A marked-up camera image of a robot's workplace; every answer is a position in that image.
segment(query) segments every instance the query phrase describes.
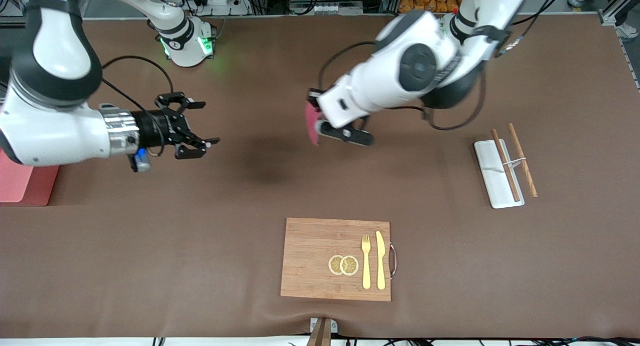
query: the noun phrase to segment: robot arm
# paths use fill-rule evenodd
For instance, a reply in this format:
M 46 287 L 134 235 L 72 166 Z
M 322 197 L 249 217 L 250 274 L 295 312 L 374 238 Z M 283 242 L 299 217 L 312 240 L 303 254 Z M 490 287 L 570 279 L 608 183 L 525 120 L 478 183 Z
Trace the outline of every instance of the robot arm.
M 353 126 L 358 118 L 419 98 L 429 108 L 455 106 L 508 36 L 505 29 L 523 2 L 462 0 L 459 12 L 444 27 L 424 11 L 395 18 L 376 37 L 367 61 L 329 90 L 310 90 L 309 101 L 326 118 L 316 123 L 315 131 L 370 145 L 373 137 Z
M 138 171 L 149 166 L 146 147 L 176 145 L 180 159 L 201 157 L 217 142 L 190 132 L 183 111 L 204 102 L 182 93 L 158 96 L 156 111 L 90 109 L 86 99 L 100 85 L 102 68 L 83 33 L 76 0 L 23 3 L 26 36 L 14 51 L 0 109 L 0 147 L 10 159 L 50 166 L 128 154 Z M 172 103 L 180 104 L 177 111 L 169 108 Z
M 182 8 L 166 0 L 119 0 L 142 12 L 160 34 L 164 52 L 176 65 L 193 67 L 213 57 L 216 29 L 185 15 Z

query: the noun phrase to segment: red box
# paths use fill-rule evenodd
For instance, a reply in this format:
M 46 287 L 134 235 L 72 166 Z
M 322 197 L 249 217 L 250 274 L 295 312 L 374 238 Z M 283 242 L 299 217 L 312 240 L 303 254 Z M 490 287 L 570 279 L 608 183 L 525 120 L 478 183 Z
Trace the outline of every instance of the red box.
M 23 166 L 0 150 L 0 205 L 45 206 L 60 166 Z

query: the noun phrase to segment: brown tablecloth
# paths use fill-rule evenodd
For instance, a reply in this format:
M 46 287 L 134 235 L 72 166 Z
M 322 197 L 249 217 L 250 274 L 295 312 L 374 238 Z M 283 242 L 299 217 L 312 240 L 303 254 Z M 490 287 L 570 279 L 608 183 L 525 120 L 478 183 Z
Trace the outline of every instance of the brown tablecloth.
M 85 22 L 103 62 L 151 57 L 208 102 L 190 125 L 222 141 L 199 160 L 167 149 L 141 174 L 125 157 L 64 166 L 50 207 L 0 209 L 0 336 L 265 336 L 319 315 L 349 336 L 640 336 L 640 95 L 613 28 L 542 16 L 489 63 L 485 109 L 459 131 L 385 111 L 374 147 L 313 147 L 318 69 L 388 20 L 229 20 L 215 60 L 192 69 L 164 60 L 144 22 Z M 167 91 L 140 61 L 104 76 L 147 107 Z M 437 122 L 462 120 L 477 95 Z M 130 107 L 104 87 L 102 102 Z M 496 128 L 510 145 L 509 122 L 540 197 L 494 210 L 473 142 Z M 390 221 L 392 301 L 279 296 L 286 217 Z

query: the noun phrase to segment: cutting board handle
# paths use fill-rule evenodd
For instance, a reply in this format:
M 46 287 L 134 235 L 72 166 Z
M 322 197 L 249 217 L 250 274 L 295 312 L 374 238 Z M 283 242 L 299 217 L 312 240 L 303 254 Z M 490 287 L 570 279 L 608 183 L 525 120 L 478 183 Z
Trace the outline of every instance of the cutting board handle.
M 398 269 L 398 253 L 396 252 L 396 248 L 394 244 L 389 241 L 389 250 L 393 251 L 393 262 L 391 262 L 391 257 L 389 257 L 389 270 L 391 271 L 391 279 L 394 279 L 394 275 L 396 274 L 396 270 Z

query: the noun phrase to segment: electrical outlet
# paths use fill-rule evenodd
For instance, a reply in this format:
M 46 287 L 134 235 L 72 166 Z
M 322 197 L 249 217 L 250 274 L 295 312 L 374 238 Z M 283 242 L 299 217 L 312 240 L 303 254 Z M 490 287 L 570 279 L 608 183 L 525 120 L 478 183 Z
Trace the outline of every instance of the electrical outlet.
M 316 327 L 317 322 L 318 322 L 317 318 L 311 319 L 311 323 L 309 325 L 309 332 L 314 331 L 314 328 Z M 333 319 L 329 319 L 329 322 L 331 323 L 331 333 L 338 333 L 338 323 Z

